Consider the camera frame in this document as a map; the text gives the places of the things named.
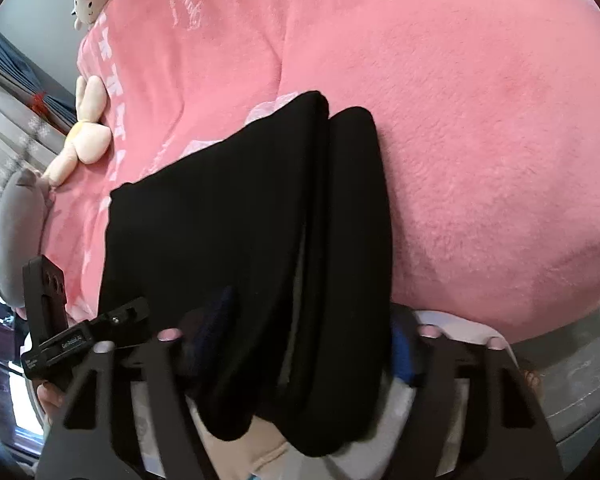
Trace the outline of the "person's left hand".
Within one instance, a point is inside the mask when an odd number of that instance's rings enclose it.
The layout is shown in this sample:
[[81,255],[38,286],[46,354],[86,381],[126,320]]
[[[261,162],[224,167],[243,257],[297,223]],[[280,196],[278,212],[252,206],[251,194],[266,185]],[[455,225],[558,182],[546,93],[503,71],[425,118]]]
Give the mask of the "person's left hand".
[[40,382],[36,386],[35,392],[46,420],[51,424],[64,404],[65,393],[51,382]]

